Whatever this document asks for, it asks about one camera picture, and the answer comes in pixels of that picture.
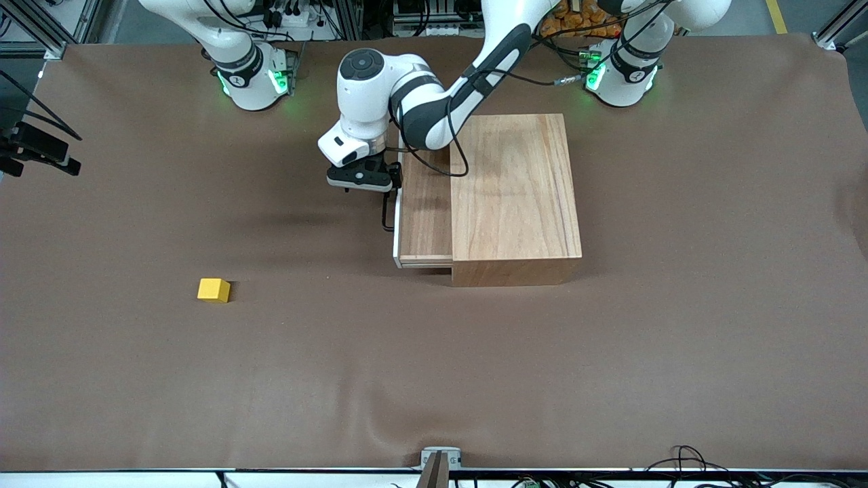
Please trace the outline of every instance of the brown tabletop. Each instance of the brown tabletop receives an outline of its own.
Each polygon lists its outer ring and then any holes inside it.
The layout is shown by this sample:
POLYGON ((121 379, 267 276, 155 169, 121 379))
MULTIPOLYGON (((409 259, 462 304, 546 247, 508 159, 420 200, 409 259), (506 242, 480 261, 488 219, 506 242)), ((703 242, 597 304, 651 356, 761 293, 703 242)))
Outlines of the brown tabletop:
MULTIPOLYGON (((351 48, 447 83, 468 39, 308 46, 298 94, 224 97, 196 46, 73 46, 37 94, 82 174, 0 185, 0 468, 868 468, 868 159, 844 58, 807 36, 677 38, 611 109, 508 80, 480 114, 563 112, 584 258, 561 287, 400 271, 379 196, 326 186, 351 48), (199 278, 235 282, 224 306, 199 278)), ((517 71, 566 75, 548 50, 517 71)))

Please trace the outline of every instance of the wooden box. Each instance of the wooden box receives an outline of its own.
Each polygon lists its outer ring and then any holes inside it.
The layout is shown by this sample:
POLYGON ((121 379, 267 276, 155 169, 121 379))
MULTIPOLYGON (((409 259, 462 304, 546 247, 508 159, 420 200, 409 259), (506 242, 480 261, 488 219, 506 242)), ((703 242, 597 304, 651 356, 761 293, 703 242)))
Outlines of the wooden box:
MULTIPOLYGON (((456 287, 557 285, 582 257, 562 115, 479 115, 458 137, 464 178, 403 155, 396 215, 400 267, 450 267, 456 287)), ((419 155, 453 173, 450 149, 419 155)))

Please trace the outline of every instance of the table surface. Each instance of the table surface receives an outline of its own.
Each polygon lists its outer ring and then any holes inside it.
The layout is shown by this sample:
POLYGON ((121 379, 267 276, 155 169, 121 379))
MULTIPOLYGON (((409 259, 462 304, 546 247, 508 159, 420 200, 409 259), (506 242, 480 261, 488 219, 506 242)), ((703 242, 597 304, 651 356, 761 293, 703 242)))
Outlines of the table surface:
MULTIPOLYGON (((868 468, 868 159, 845 60, 807 36, 686 37, 645 100, 508 80, 563 113, 584 258, 560 287, 397 270, 379 195, 317 138, 359 45, 447 82, 469 39, 315 43, 298 94, 224 97, 193 46, 72 46, 37 94, 71 178, 0 191, 0 468, 868 468), (225 306, 199 278, 234 282, 225 306)), ((517 71, 569 73, 533 50, 517 71)))

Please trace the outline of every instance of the yellow cube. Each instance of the yellow cube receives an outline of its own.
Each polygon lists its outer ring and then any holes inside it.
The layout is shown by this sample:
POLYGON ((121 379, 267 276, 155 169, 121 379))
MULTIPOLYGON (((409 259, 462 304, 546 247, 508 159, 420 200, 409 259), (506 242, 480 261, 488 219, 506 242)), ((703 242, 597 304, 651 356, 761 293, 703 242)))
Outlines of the yellow cube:
POLYGON ((228 303, 229 282, 220 278, 202 278, 198 298, 208 303, 228 303))

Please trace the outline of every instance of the cable connector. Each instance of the cable connector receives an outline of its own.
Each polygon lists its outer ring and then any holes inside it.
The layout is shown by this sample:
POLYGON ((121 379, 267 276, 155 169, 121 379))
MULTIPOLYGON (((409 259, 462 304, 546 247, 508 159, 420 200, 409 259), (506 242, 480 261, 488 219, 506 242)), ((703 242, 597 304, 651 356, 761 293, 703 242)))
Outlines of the cable connector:
POLYGON ((561 87, 563 85, 570 85, 575 82, 580 82, 585 77, 584 74, 573 75, 573 76, 565 76, 563 78, 558 78, 555 80, 555 86, 561 87))

